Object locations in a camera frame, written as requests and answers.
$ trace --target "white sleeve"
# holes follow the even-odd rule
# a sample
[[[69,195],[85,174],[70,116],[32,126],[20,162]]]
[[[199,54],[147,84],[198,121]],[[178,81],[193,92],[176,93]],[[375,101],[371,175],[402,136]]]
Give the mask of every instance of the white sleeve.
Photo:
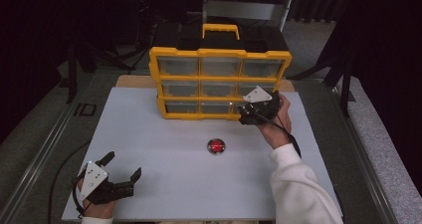
[[[342,223],[326,191],[319,186],[314,171],[291,144],[270,153],[275,164],[271,187],[276,202],[276,221],[281,223]]]
[[[95,217],[83,217],[82,224],[112,224],[112,218],[101,219]]]

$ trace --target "white cuff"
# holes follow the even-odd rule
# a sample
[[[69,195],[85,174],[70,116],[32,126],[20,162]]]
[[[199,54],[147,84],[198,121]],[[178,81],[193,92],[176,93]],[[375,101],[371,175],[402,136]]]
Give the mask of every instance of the white cuff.
[[[102,219],[95,217],[83,217],[82,224],[112,224],[112,218]]]

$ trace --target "human hand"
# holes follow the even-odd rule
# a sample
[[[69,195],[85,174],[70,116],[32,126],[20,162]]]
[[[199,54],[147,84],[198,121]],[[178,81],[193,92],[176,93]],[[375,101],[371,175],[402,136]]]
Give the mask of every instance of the human hand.
[[[282,106],[278,112],[278,116],[273,118],[273,122],[284,127],[288,133],[292,132],[292,122],[289,117],[289,100],[279,93],[279,98],[281,100]],[[290,143],[290,139],[286,133],[281,131],[278,127],[273,124],[266,122],[261,125],[257,125],[261,134],[263,135],[266,142],[273,148],[276,149],[280,146]]]
[[[84,179],[82,178],[78,182],[78,188],[81,190],[82,185],[84,183]],[[98,204],[95,205],[94,203],[90,202],[87,198],[83,201],[84,206],[84,216],[85,217],[96,217],[101,219],[109,219],[112,217],[112,213],[114,211],[114,207],[117,204],[117,200],[111,201],[105,204]]]

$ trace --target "storage organizer drawer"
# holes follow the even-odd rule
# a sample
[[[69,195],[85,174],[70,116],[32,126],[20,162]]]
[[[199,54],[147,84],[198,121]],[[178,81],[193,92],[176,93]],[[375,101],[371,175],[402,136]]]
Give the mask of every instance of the storage organizer drawer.
[[[202,97],[234,97],[237,84],[235,82],[202,82]]]
[[[197,113],[198,102],[167,101],[165,107],[169,113]]]
[[[246,59],[243,63],[242,77],[276,78],[283,60]]]
[[[197,97],[199,82],[197,81],[161,81],[162,90],[167,97]]]
[[[236,77],[239,74],[239,58],[206,57],[202,58],[201,75],[215,77]]]
[[[174,76],[197,76],[198,58],[157,57],[159,73]]]
[[[230,113],[233,103],[230,102],[202,102],[202,113]]]
[[[273,91],[274,83],[239,83],[237,95],[239,98],[250,93],[257,86],[261,87],[264,91],[270,93]]]

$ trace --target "yellow storage organizer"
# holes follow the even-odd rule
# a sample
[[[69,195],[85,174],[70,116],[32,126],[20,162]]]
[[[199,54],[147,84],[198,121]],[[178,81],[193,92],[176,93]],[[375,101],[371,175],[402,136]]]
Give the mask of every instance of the yellow storage organizer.
[[[157,28],[149,57],[164,118],[232,120],[256,86],[280,86],[292,59],[277,28],[178,23]]]

